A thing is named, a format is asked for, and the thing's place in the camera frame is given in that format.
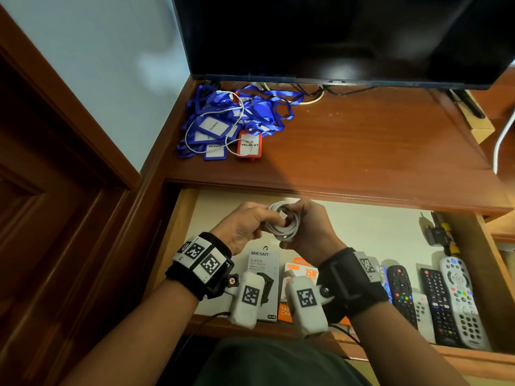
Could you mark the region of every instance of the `right hand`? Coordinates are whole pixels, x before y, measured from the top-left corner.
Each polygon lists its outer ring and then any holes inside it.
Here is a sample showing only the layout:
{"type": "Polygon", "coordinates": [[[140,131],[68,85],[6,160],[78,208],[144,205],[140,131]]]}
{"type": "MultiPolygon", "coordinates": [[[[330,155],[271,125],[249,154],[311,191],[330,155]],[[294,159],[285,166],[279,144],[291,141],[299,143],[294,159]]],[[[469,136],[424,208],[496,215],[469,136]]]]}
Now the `right hand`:
{"type": "Polygon", "coordinates": [[[347,246],[338,238],[329,221],[325,207],[309,199],[301,199],[288,206],[300,213],[297,234],[291,242],[282,241],[281,249],[292,249],[312,266],[318,266],[347,246]]]}

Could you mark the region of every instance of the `tv stand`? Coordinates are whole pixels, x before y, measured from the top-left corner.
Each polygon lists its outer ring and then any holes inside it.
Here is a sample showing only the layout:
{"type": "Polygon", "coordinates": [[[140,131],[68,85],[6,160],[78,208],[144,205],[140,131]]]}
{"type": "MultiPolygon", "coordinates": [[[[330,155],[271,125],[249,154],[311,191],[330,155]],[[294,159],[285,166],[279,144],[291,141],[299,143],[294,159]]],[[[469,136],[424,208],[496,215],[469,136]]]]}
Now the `tv stand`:
{"type": "Polygon", "coordinates": [[[486,115],[481,110],[481,108],[476,104],[474,99],[469,95],[466,90],[448,90],[447,94],[449,97],[455,102],[454,97],[452,95],[454,93],[460,101],[470,110],[470,112],[477,118],[485,119],[486,115]]]}

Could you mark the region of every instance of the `white wall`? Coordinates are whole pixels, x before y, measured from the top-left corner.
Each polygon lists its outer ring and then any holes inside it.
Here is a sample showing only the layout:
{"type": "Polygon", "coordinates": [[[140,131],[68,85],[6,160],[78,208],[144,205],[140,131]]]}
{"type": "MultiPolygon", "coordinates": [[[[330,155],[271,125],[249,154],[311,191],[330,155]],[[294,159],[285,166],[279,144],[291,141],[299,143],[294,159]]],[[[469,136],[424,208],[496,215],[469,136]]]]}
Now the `white wall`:
{"type": "Polygon", "coordinates": [[[140,170],[190,75],[171,0],[0,0],[140,170]]]}

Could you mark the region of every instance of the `television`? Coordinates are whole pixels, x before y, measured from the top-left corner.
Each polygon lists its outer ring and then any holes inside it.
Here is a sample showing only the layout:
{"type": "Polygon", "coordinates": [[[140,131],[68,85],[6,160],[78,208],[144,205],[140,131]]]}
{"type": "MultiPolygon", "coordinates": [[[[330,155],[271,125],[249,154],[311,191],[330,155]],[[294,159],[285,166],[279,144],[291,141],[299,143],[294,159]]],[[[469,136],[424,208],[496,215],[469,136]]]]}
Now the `television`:
{"type": "Polygon", "coordinates": [[[488,89],[515,0],[173,0],[195,79],[488,89]]]}

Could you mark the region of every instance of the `charger box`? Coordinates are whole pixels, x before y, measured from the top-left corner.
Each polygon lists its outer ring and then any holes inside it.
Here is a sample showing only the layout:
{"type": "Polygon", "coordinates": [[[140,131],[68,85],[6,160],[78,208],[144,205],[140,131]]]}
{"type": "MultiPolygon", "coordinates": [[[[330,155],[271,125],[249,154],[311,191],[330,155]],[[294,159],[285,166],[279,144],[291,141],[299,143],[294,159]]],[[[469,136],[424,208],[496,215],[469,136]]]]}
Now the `charger box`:
{"type": "Polygon", "coordinates": [[[279,252],[250,249],[247,271],[265,279],[262,304],[257,311],[258,321],[276,322],[279,296],[279,252]]]}
{"type": "MultiPolygon", "coordinates": [[[[318,268],[311,266],[306,260],[301,257],[297,257],[294,259],[293,263],[286,263],[284,265],[284,272],[292,270],[295,276],[307,276],[313,282],[313,286],[317,285],[318,279],[318,268]]],[[[293,322],[292,315],[289,311],[288,299],[286,298],[286,284],[290,280],[290,277],[285,276],[283,278],[282,290],[281,290],[281,299],[279,303],[279,312],[278,319],[280,321],[293,322]]],[[[348,327],[351,326],[349,319],[345,317],[340,321],[341,325],[346,325],[348,327]]]]}

